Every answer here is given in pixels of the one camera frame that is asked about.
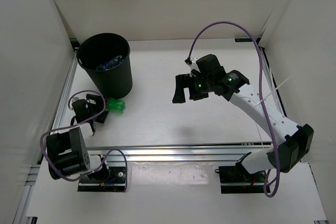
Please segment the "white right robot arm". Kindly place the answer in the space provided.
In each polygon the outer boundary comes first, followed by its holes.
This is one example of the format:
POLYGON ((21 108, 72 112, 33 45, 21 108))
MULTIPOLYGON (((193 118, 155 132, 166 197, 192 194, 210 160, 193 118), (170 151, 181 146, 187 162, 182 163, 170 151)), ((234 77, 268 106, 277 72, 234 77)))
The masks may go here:
POLYGON ((193 58, 190 72, 175 77, 173 103, 186 101, 185 89, 193 101, 208 98, 209 93, 223 97, 244 111, 273 141, 273 147, 246 154, 236 163, 236 177, 242 182, 267 169, 277 168, 288 173, 310 150, 314 134, 310 125, 300 126, 281 114, 274 105, 262 101, 241 72, 226 72, 213 54, 193 58))

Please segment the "clear Aquafina bottle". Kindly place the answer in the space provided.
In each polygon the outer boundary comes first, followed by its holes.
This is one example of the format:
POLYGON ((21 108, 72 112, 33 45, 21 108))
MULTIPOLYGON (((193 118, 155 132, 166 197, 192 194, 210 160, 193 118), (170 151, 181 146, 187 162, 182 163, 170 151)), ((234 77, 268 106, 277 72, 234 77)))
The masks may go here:
POLYGON ((119 65, 121 65, 124 61, 124 57, 122 55, 118 55, 113 57, 108 62, 100 64, 96 67, 96 71, 108 71, 111 70, 119 65))

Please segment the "green plastic soda bottle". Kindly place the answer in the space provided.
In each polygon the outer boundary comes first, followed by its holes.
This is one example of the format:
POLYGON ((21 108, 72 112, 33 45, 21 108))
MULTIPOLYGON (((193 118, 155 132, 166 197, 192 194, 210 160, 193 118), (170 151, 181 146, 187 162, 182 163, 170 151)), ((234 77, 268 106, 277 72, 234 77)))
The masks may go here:
POLYGON ((122 114, 125 110, 125 102, 123 100, 111 98, 108 100, 106 108, 109 112, 122 114))

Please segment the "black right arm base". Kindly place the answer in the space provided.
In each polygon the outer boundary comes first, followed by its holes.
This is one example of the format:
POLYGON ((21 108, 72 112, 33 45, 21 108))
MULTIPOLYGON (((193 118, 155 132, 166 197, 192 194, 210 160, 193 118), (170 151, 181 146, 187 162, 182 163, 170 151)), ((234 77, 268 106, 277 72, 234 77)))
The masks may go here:
POLYGON ((250 174, 242 165, 234 165, 219 166, 214 172, 219 175, 222 194, 264 193, 264 170, 250 174))

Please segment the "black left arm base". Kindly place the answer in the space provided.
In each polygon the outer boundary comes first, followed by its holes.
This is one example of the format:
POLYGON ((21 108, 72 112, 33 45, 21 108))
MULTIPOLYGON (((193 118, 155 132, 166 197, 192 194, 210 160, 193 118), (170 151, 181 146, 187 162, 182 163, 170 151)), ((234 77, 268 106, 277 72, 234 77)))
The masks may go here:
POLYGON ((95 175, 87 175, 79 180, 79 192, 124 193, 127 189, 127 168, 106 166, 95 175))

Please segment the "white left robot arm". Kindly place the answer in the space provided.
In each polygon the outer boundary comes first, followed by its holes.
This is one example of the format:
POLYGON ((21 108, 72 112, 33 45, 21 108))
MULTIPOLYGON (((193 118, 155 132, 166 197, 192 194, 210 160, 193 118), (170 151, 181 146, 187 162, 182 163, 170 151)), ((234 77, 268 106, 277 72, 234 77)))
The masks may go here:
POLYGON ((96 119, 104 122, 108 114, 106 100, 87 94, 85 99, 74 97, 71 108, 75 113, 70 121, 72 128, 46 137, 49 173, 54 180, 85 174, 100 183, 105 182, 110 177, 110 169, 101 155, 88 154, 85 140, 95 134, 96 119))

